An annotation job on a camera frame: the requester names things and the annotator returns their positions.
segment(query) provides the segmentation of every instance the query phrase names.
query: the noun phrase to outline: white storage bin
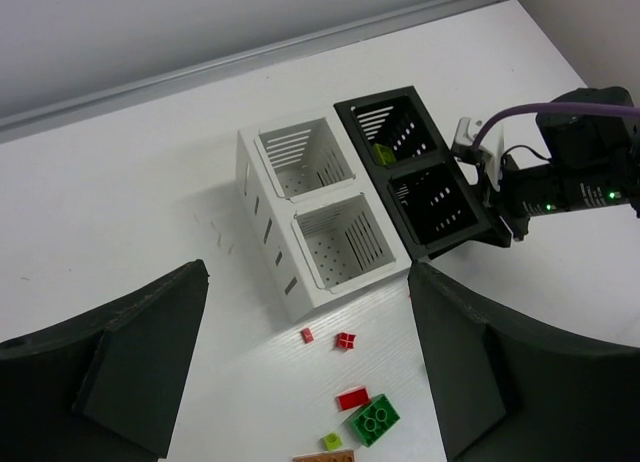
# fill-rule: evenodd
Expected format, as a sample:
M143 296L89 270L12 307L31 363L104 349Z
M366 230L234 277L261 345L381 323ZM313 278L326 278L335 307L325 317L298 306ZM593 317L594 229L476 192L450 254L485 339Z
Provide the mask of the white storage bin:
M291 198L353 178L325 118L261 133L276 192Z
M409 268L333 107L242 129L236 179L292 321Z
M364 195L298 215L294 230L320 288L358 282L395 260Z

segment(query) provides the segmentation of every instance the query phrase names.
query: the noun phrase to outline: lime green lego brick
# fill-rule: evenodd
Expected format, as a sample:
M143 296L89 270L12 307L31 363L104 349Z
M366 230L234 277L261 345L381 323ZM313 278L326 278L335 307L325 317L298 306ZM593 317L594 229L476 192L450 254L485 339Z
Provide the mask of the lime green lego brick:
M376 154L376 158L380 165L391 165L397 162L396 156L386 145L373 144L373 152Z
M322 440L324 440L324 445L327 447L328 451L338 450L342 447L342 440L335 432L331 432L329 435L323 437Z
M398 420L400 420L400 416L389 399L382 394L371 399L369 405L365 405L351 415L347 419L347 423L356 433L360 442L365 447L371 447Z

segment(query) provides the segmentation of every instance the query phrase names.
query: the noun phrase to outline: black storage bin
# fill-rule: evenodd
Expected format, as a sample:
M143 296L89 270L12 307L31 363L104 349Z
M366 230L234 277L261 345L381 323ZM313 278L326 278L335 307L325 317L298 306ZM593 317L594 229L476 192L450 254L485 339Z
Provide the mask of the black storage bin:
M334 107L413 260L434 258L491 229L413 87Z

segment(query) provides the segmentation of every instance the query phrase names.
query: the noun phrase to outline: white table surface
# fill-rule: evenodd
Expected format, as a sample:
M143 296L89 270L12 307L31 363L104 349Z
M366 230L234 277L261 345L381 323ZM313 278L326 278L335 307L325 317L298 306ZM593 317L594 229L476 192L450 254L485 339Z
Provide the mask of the white table surface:
M233 187L239 127L405 85L451 140L461 116L581 81L510 1L1 145L0 340L202 258L209 297L169 460L286 461L336 429L356 448L333 397L360 384L402 420L359 462L444 460L406 282L305 324L304 345ZM533 117L506 130L543 148ZM509 250L471 243L435 265L545 322L640 345L637 223L625 207L540 218ZM355 350L332 350L342 330Z

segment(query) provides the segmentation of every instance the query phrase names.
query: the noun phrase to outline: lego brick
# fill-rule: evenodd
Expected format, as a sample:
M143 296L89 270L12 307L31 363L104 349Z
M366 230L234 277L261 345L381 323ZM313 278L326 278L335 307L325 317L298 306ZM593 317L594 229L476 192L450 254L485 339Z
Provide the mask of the lego brick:
M313 334L311 333L311 329L304 328L302 329L302 331L300 332L302 334L302 338L304 339L304 343L308 344L309 342L313 342Z
M340 452L327 452L324 454L303 455L295 457L293 462L355 462L356 456L353 450Z
M355 347L356 336L354 334L347 334L346 332L340 332L336 336L336 347L341 349L350 350Z
M365 447L371 447L398 420L400 416L395 411L387 397L382 394L374 397L369 405L362 407L347 423Z
M342 439L335 432L331 432L329 435L326 435L322 438L324 440L324 445L328 451L338 450L342 447Z
M338 399L340 410L353 409L354 407L360 407L361 405L371 402L366 387L350 390L349 392L340 394L336 398Z
M375 144L373 146L373 152L380 165L392 165L397 162L396 156L393 154L393 151L389 147L381 144Z

